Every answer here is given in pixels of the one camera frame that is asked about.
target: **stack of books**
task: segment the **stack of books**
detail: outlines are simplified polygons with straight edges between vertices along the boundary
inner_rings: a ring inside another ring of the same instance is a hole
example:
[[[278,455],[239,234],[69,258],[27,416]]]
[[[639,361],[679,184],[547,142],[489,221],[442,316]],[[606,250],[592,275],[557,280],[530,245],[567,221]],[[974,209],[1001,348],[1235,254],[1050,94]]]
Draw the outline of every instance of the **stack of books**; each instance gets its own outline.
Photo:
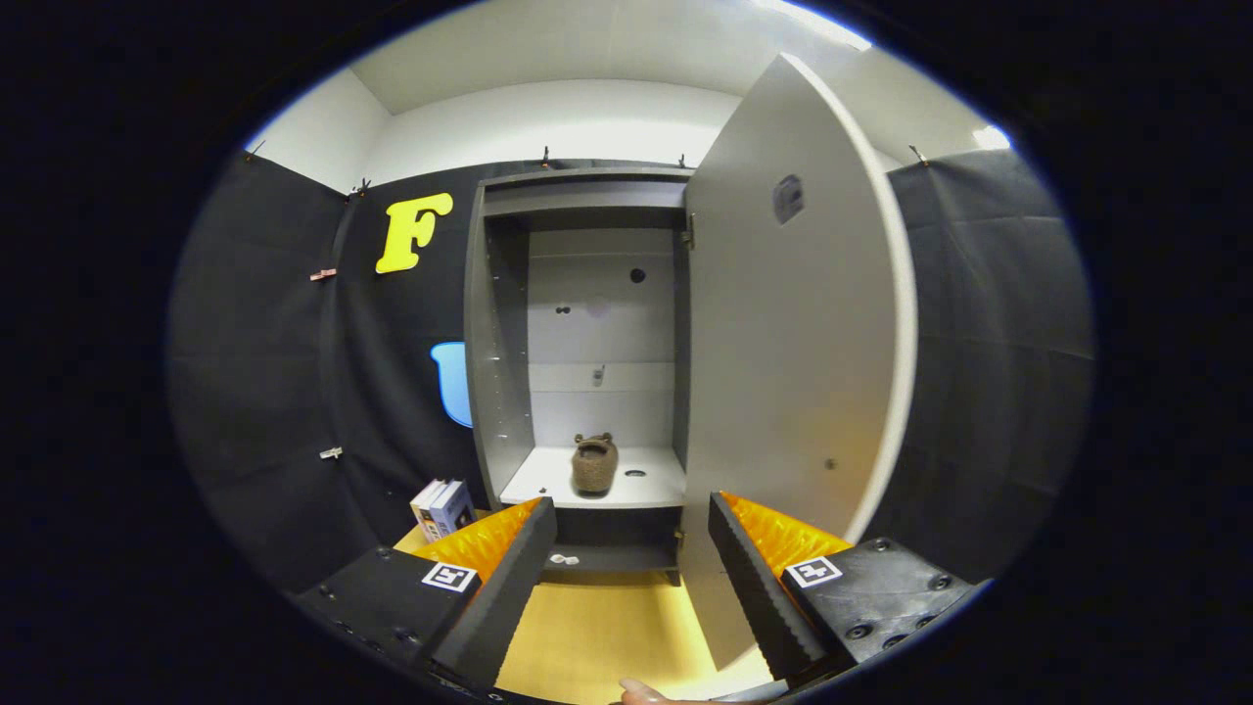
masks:
[[[470,490],[459,480],[431,481],[408,505],[429,542],[451,536],[475,521]]]

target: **finger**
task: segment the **finger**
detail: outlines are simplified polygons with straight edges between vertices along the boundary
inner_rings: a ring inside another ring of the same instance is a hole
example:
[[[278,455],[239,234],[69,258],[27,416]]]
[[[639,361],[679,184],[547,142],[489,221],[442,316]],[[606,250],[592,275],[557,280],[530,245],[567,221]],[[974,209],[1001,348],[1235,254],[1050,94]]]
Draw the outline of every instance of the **finger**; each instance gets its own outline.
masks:
[[[668,697],[653,690],[648,685],[635,679],[621,679],[618,685],[623,686],[623,705],[645,705],[652,702],[670,702]]]

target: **black fabric backdrop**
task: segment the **black fabric backdrop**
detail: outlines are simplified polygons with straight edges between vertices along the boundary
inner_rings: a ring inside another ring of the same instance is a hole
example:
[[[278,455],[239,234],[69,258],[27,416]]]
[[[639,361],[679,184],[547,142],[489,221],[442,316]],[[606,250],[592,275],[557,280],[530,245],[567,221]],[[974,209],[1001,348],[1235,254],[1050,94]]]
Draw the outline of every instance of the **black fabric backdrop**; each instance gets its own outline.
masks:
[[[550,168],[675,165],[551,160]],[[408,500],[467,481],[487,507],[474,432],[447,417],[432,346],[462,339],[481,164],[342,194],[261,157],[232,159],[193,227],[170,303],[170,407],[218,522],[283,590],[302,591],[413,527]],[[378,274],[395,202],[447,192],[412,269]],[[337,268],[312,282],[308,274]],[[342,447],[337,461],[322,451]]]
[[[302,589],[377,536],[335,446],[318,384],[325,257],[343,197],[236,158],[188,237],[169,309],[170,412],[188,468],[254,567]]]
[[[1088,283],[1061,210],[1012,152],[888,179],[913,257],[918,362],[866,536],[979,582],[1026,547],[1083,442],[1095,374]]]

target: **open cabinet door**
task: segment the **open cabinet door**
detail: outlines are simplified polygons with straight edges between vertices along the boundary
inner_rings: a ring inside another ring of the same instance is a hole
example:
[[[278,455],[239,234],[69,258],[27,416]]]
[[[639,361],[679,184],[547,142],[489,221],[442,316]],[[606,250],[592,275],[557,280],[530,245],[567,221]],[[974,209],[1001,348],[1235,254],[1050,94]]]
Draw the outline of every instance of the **open cabinet door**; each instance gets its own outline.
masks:
[[[754,644],[709,538],[727,491],[856,543],[901,446],[917,348],[913,267],[873,150],[781,54],[685,190],[690,422],[684,582],[718,667]]]

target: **brown basket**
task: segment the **brown basket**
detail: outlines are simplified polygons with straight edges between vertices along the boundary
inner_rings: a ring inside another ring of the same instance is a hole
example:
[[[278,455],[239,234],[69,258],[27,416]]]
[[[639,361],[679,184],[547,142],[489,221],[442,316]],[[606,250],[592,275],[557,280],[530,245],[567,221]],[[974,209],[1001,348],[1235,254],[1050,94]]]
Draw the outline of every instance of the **brown basket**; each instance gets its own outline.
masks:
[[[579,492],[608,492],[618,471],[618,447],[608,433],[584,440],[574,437],[578,448],[570,463],[574,466],[574,487]]]

